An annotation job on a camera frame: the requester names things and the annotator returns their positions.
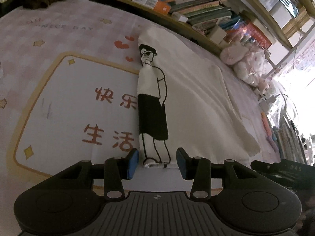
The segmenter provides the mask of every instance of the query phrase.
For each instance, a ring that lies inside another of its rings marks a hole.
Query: cartoon person
[[[165,143],[169,138],[165,113],[167,97],[165,74],[152,64],[154,57],[157,56],[154,48],[141,44],[139,50],[143,67],[139,72],[138,80],[139,133],[145,154],[143,164],[145,166],[164,164],[164,167],[167,167],[171,157]],[[151,152],[146,148],[146,143],[149,146],[148,141],[145,141],[148,136],[154,146],[154,151]]]

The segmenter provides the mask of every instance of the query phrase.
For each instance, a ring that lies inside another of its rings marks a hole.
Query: stuffed animal
[[[236,76],[247,84],[257,87],[263,95],[269,85],[261,77],[265,72],[267,60],[265,52],[252,43],[244,46],[235,43],[222,50],[220,59],[227,65],[232,65]]]

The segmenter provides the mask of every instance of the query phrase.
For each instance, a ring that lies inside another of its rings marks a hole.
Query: silver screw
[[[122,196],[122,193],[119,191],[110,191],[107,193],[107,197],[111,199],[117,199]]]
[[[209,195],[209,194],[208,194],[207,192],[205,192],[205,191],[195,191],[195,192],[193,193],[193,196],[194,196],[195,198],[198,198],[198,199],[207,198],[208,195]]]

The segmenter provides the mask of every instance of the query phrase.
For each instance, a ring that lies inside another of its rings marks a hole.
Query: red heart
[[[134,38],[132,36],[125,36],[125,38],[129,41],[132,41],[132,42],[134,41]]]
[[[121,41],[115,41],[114,44],[115,44],[116,48],[118,48],[118,49],[128,49],[129,48],[128,44],[122,43]]]
[[[128,57],[128,56],[127,56],[125,59],[126,59],[128,62],[132,62],[132,61],[133,61],[133,58],[132,58],[132,57]]]

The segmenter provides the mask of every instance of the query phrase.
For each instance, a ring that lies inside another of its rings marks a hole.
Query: crosshair logo
[[[154,195],[153,198],[160,199],[160,198],[162,198],[162,196],[161,195]]]

